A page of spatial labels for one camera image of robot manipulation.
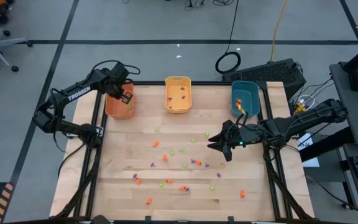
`black floor stripe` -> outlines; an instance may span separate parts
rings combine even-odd
[[[33,44],[59,44],[59,40],[30,40]],[[232,44],[271,45],[272,40],[232,40]],[[228,44],[229,40],[65,40],[78,45],[140,45],[140,44]],[[358,45],[358,40],[276,40],[276,45]]]
[[[348,20],[349,23],[351,24],[352,30],[353,30],[353,32],[354,32],[354,35],[356,35],[357,40],[358,40],[358,31],[357,31],[356,22],[354,21],[354,18],[353,18],[353,16],[352,16],[352,13],[351,13],[349,7],[347,6],[345,0],[339,0],[339,2],[341,3],[341,6],[342,6],[342,8],[343,8],[343,11],[344,11],[345,14],[346,14],[347,20]]]
[[[55,55],[53,56],[52,64],[50,65],[48,75],[45,79],[44,86],[42,87],[42,91],[41,91],[40,97],[38,99],[37,106],[39,104],[43,103],[47,97],[48,90],[50,88],[50,83],[52,82],[52,78],[55,74],[55,69],[56,69],[57,63],[59,61],[60,55],[62,54],[64,41],[67,38],[67,34],[70,29],[71,22],[73,21],[74,13],[76,11],[78,1],[79,0],[74,0],[73,5],[71,6],[70,13],[67,17],[67,21],[66,21],[62,36],[60,37]],[[27,153],[30,148],[31,140],[34,136],[34,132],[35,132],[35,124],[33,122],[31,122],[30,127],[27,130],[27,134],[25,135],[22,149],[20,150],[19,157],[16,161],[16,165],[15,165],[15,168],[14,168],[12,176],[11,176],[11,182],[13,183],[14,186],[17,185],[17,181],[19,180],[20,173],[22,172],[24,161],[25,161],[25,158],[27,157]]]

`yellow cable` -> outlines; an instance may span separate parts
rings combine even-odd
[[[273,62],[274,42],[276,41],[276,34],[277,34],[277,30],[278,30],[278,25],[280,25],[281,17],[284,14],[284,10],[285,10],[285,7],[287,6],[287,2],[288,2],[288,0],[284,1],[284,5],[283,5],[283,8],[281,9],[280,17],[278,18],[278,21],[277,21],[276,29],[274,30],[274,37],[273,37],[273,43],[272,43],[272,54],[270,55],[270,63]]]

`yellow bin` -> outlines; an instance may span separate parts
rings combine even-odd
[[[168,77],[165,79],[165,108],[170,113],[186,113],[191,107],[191,79]]]

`teal bin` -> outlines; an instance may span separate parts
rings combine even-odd
[[[231,114],[235,117],[241,115],[241,111],[236,107],[236,99],[242,101],[241,108],[244,109],[249,117],[259,114],[259,86],[254,82],[235,81],[231,85]]]

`white label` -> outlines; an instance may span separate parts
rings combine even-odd
[[[70,100],[70,102],[71,102],[71,101],[77,99],[78,97],[84,95],[85,93],[87,93],[87,92],[89,92],[89,91],[91,91],[91,87],[90,87],[90,86],[84,88],[84,89],[81,90],[81,91],[78,91],[78,92],[72,94],[71,96],[68,97],[68,100]]]

